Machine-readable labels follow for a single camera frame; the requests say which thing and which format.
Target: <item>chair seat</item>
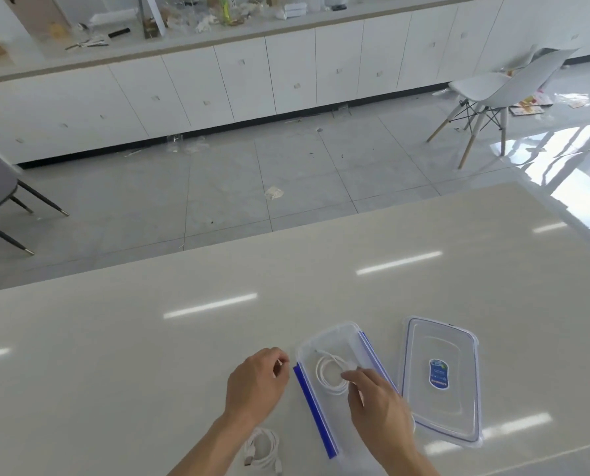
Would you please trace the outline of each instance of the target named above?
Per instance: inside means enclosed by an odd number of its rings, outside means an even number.
[[[451,82],[449,87],[469,100],[483,101],[496,93],[511,78],[503,73],[484,73],[476,77]]]

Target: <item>glossy tabletop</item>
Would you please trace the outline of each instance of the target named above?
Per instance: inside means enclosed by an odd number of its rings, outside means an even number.
[[[590,444],[590,250],[506,184],[0,291],[0,476],[164,476],[252,352],[353,320],[396,374],[411,315],[480,340],[484,446],[416,433],[443,476]],[[340,473],[295,377],[265,426]]]

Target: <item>black object on counter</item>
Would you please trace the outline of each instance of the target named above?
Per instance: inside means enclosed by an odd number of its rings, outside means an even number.
[[[119,35],[123,35],[124,33],[129,33],[129,28],[122,28],[121,30],[113,31],[112,33],[108,33],[108,38],[115,38]]]

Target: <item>coiled white cable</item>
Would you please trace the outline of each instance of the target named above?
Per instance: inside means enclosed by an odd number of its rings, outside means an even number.
[[[316,351],[320,354],[323,354],[323,356],[317,361],[317,366],[315,368],[315,375],[317,376],[317,380],[319,381],[319,383],[323,385],[326,391],[330,392],[330,394],[334,394],[335,396],[339,396],[346,392],[348,390],[348,381],[342,379],[341,383],[337,384],[336,386],[330,384],[328,382],[328,379],[326,379],[326,377],[324,376],[325,369],[331,363],[337,364],[337,366],[339,366],[339,368],[342,371],[349,371],[350,369],[355,369],[356,365],[353,368],[350,364],[348,364],[339,356],[335,356],[330,352],[322,351],[319,349],[317,349]]]
[[[255,459],[255,441],[258,436],[262,434],[268,438],[269,443],[271,444],[271,449],[265,457]],[[244,443],[244,465],[259,469],[269,468],[271,465],[273,465],[275,474],[277,476],[281,476],[282,462],[280,457],[277,455],[277,447],[279,445],[280,438],[277,433],[275,433],[275,431],[266,428],[255,428],[249,439]]]

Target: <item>person's left hand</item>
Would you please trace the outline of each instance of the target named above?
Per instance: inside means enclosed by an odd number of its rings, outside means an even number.
[[[229,376],[225,416],[249,430],[271,413],[289,381],[289,357],[280,348],[262,349]]]

